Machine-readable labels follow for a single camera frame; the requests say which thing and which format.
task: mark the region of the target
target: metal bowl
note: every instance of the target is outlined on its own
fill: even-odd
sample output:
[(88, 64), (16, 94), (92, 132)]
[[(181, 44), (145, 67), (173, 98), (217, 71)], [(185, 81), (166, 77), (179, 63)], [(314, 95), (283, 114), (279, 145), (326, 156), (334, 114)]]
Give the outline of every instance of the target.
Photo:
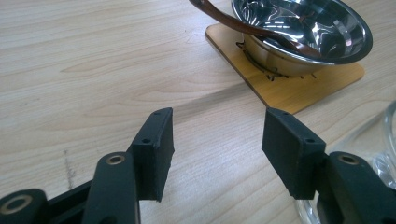
[(320, 58), (308, 57), (275, 40), (244, 34), (253, 61), (280, 75), (299, 77), (324, 66), (354, 63), (373, 45), (366, 22), (337, 0), (232, 0), (232, 7), (239, 20), (320, 52)]

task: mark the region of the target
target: wood grain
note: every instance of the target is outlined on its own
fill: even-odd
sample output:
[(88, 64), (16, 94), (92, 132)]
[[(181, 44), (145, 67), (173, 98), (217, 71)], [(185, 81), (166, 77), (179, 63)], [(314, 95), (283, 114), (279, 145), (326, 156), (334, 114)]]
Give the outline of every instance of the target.
[[(394, 1), (345, 2), (374, 34), (365, 76), (296, 114), (329, 146), (396, 99)], [(206, 39), (214, 23), (185, 0), (1, 1), (0, 197), (84, 183), (172, 106), (176, 152), (143, 223), (300, 223), (261, 151), (265, 106)]]

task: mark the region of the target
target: wooden board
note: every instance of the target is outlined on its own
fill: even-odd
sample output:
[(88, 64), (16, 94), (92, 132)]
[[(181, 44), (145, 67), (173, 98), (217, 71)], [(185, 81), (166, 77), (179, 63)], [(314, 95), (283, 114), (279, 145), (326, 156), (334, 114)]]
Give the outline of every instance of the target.
[(325, 67), (302, 77), (275, 77), (254, 66), (236, 46), (243, 37), (222, 24), (207, 27), (206, 36), (259, 96), (265, 105), (294, 114), (324, 97), (361, 79), (364, 69), (357, 63)]

